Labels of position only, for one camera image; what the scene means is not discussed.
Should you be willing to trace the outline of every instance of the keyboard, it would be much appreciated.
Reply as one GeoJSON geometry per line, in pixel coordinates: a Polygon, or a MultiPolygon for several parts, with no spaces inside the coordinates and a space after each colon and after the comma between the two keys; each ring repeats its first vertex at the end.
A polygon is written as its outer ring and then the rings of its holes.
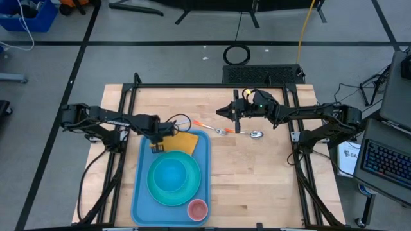
{"type": "Polygon", "coordinates": [[[299,65],[225,65],[223,83],[260,83],[270,77],[272,84],[304,83],[297,76],[299,65]]]}
{"type": "Polygon", "coordinates": [[[362,168],[411,188],[411,154],[368,139],[362,168]]]}

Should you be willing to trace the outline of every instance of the yellow napkin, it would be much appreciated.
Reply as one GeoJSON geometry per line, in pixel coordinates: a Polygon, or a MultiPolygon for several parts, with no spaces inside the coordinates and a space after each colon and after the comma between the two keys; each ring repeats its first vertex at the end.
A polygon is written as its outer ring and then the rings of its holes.
{"type": "MultiPolygon", "coordinates": [[[[162,146],[164,151],[183,151],[188,155],[192,155],[197,142],[197,135],[188,132],[179,132],[172,137],[164,137],[158,145],[162,146]]],[[[154,150],[153,147],[155,147],[155,145],[150,144],[150,147],[154,150]]]]}

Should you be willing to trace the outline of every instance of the pink cup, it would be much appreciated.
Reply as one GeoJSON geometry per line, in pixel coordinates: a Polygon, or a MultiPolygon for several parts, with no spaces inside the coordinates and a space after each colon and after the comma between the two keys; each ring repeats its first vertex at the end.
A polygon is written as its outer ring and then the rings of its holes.
{"type": "Polygon", "coordinates": [[[207,203],[201,199],[192,200],[188,204],[187,213],[193,221],[202,221],[208,213],[207,203]]]}

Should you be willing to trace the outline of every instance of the gray floor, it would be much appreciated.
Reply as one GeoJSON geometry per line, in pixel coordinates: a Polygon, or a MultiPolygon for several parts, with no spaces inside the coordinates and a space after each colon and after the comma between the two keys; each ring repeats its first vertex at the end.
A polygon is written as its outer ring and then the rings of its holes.
{"type": "MultiPolygon", "coordinates": [[[[91,41],[234,40],[238,13],[191,12],[177,26],[182,10],[148,1],[134,1],[162,10],[164,17],[110,10],[103,4],[91,34],[91,41]]],[[[411,41],[408,0],[379,0],[383,13],[398,41],[411,41]]],[[[307,41],[389,41],[371,1],[329,0],[324,4],[328,23],[313,12],[307,25],[307,41]]],[[[49,33],[34,34],[37,41],[81,41],[92,8],[87,15],[59,15],[49,33]]],[[[261,28],[255,29],[250,16],[242,16],[238,40],[299,39],[307,10],[258,13],[261,28]]],[[[0,29],[0,40],[27,40],[25,33],[0,29]]],[[[225,64],[225,46],[88,46],[78,71],[70,103],[99,105],[104,85],[132,81],[138,72],[145,83],[220,83],[225,64]]],[[[67,85],[77,46],[37,46],[33,51],[8,50],[0,57],[0,72],[23,73],[29,83],[0,82],[0,99],[12,102],[14,113],[0,133],[0,224],[14,229],[34,172],[42,155],[57,108],[67,85]]],[[[294,46],[250,46],[249,64],[293,64],[294,46]]],[[[318,101],[333,101],[338,83],[358,85],[390,63],[388,47],[303,47],[301,65],[307,83],[315,86],[318,101]]],[[[232,62],[245,57],[241,50],[229,53],[232,62]]],[[[356,89],[343,87],[337,99],[356,89]]],[[[359,92],[344,103],[364,109],[359,92]]],[[[378,105],[366,111],[365,116],[378,105]]],[[[46,172],[26,228],[69,225],[73,217],[78,184],[89,143],[81,135],[59,131],[46,172]]],[[[337,177],[347,224],[362,214],[365,198],[355,183],[337,177]]],[[[369,228],[410,230],[411,209],[404,209],[382,196],[377,198],[369,228]]]]}

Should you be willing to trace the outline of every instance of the fork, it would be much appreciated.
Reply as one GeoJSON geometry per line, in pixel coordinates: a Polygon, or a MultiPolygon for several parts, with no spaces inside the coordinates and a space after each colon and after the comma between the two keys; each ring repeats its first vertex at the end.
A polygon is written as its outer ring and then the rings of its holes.
{"type": "Polygon", "coordinates": [[[226,132],[224,129],[213,128],[212,126],[205,125],[205,124],[203,124],[203,123],[200,123],[200,121],[197,121],[197,120],[193,120],[193,123],[194,123],[195,125],[198,125],[198,126],[203,126],[204,128],[213,129],[213,130],[216,131],[219,135],[227,135],[227,132],[226,132]]]}

